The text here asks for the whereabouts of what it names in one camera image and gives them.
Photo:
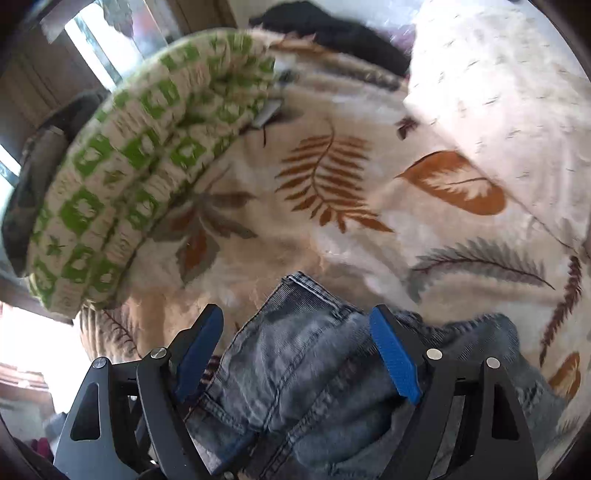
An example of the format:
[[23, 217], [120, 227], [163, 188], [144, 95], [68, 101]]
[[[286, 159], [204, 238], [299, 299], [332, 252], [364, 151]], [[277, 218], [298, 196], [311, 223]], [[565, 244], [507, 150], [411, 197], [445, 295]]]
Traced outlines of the green white patterned blanket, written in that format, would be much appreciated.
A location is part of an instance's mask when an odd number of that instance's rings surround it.
[[266, 103], [274, 60], [249, 32], [184, 37], [144, 61], [61, 160], [27, 253], [31, 292], [72, 317], [116, 292], [172, 200]]

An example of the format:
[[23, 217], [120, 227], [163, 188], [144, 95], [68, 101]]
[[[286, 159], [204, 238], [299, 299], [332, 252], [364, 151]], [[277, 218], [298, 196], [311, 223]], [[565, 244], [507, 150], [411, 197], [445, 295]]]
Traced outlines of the cream crumpled sheet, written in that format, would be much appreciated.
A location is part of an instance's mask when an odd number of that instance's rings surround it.
[[506, 1], [427, 1], [407, 108], [556, 239], [590, 236], [590, 83]]

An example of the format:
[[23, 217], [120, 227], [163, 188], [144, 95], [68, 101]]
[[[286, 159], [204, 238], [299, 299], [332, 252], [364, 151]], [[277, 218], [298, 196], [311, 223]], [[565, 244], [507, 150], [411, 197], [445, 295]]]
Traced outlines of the black cloth bundle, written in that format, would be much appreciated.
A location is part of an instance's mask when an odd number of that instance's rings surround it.
[[274, 5], [259, 16], [249, 18], [249, 26], [276, 33], [313, 36], [315, 43], [349, 54], [406, 77], [410, 58], [399, 48], [365, 25], [329, 15], [310, 1]]

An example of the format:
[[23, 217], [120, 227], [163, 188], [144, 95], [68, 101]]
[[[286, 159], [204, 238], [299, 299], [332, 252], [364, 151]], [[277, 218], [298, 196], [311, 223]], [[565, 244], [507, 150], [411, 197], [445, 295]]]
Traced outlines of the wooden window frame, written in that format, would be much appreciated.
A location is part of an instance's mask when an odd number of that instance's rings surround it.
[[65, 32], [47, 41], [40, 19], [56, 5], [1, 3], [1, 145], [14, 157], [51, 113], [103, 88]]

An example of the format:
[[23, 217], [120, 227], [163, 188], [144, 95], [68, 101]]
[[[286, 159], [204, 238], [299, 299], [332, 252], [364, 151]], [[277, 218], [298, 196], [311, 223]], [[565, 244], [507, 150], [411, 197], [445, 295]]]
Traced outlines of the grey denim pants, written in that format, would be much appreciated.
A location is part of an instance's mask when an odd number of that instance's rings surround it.
[[[443, 301], [394, 316], [452, 358], [498, 358], [542, 453], [565, 401], [521, 354], [506, 304], [448, 288]], [[369, 314], [304, 273], [283, 277], [236, 333], [186, 419], [205, 465], [253, 479], [375, 479], [413, 414], [370, 336]]]

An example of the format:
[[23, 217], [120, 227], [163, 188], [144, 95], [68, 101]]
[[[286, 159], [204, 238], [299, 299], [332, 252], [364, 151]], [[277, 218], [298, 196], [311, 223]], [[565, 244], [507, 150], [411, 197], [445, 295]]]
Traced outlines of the cream leaf pattern blanket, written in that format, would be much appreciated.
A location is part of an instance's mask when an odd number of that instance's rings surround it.
[[358, 307], [439, 305], [448, 288], [506, 304], [520, 351], [566, 407], [538, 473], [551, 478], [590, 415], [590, 259], [556, 239], [403, 92], [286, 54], [280, 117], [235, 140], [137, 250], [111, 310], [79, 316], [91, 357], [120, 363], [171, 341], [207, 304], [236, 333], [297, 272]]

